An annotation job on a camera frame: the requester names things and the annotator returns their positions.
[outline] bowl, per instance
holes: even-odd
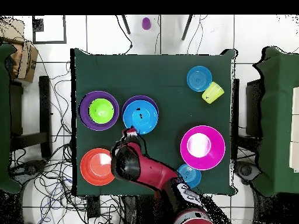
[[[204,66],[195,66],[187,74],[187,84],[194,91],[205,91],[211,82],[212,74]]]
[[[123,121],[126,128],[133,126],[140,134],[147,134],[155,128],[158,113],[150,102],[135,100],[124,110]]]
[[[145,96],[145,95],[136,95],[136,96],[133,96],[131,98],[129,98],[125,103],[124,103],[124,106],[123,106],[123,109],[121,111],[121,117],[123,119],[123,116],[124,116],[124,110],[126,109],[126,107],[134,102],[135,100],[145,100],[147,102],[150,102],[155,108],[156,108],[156,111],[158,113],[158,118],[159,118],[159,110],[158,110],[158,106],[156,104],[156,102],[154,102],[154,100],[152,100],[151,98],[149,98],[148,96]]]
[[[114,179],[110,152],[102,148],[88,151],[81,160],[80,171],[89,184],[94,186],[109,184]]]
[[[182,164],[178,172],[190,188],[196,187],[201,180],[200,170],[194,169],[188,164]]]
[[[97,117],[96,113],[100,113],[102,116]],[[104,131],[116,123],[119,116],[119,105],[111,94],[104,91],[93,91],[81,100],[79,116],[89,129]]]
[[[208,170],[218,165],[225,153],[222,135],[213,127],[199,125],[186,132],[180,143],[180,154],[190,167]]]

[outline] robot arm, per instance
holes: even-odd
[[[170,224],[213,224],[199,196],[191,191],[182,176],[166,164],[141,152],[140,137],[132,127],[111,150],[112,173],[117,179],[147,186],[155,191],[169,215]]]

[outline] purple cup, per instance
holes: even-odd
[[[144,30],[148,30],[148,29],[151,28],[151,26],[152,26],[151,21],[147,17],[143,18],[143,20],[142,20],[142,28]]]

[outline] magenta bowl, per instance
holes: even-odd
[[[208,170],[223,159],[225,142],[213,127],[199,125],[188,130],[180,143],[180,154],[190,167]]]

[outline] black chair leg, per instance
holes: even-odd
[[[191,23],[191,20],[192,20],[192,16],[193,15],[189,15],[189,17],[188,17],[188,21],[186,23],[186,27],[185,27],[185,30],[184,30],[184,33],[183,33],[182,40],[185,40],[185,38],[186,38],[186,34],[188,32],[188,29],[189,29],[189,26],[190,26],[190,23]]]
[[[130,29],[128,28],[128,22],[127,22],[126,16],[125,16],[125,15],[121,15],[121,16],[122,16],[122,18],[123,18],[124,25],[125,25],[125,27],[126,27],[126,29],[127,29],[127,33],[128,33],[128,34],[131,34]]]

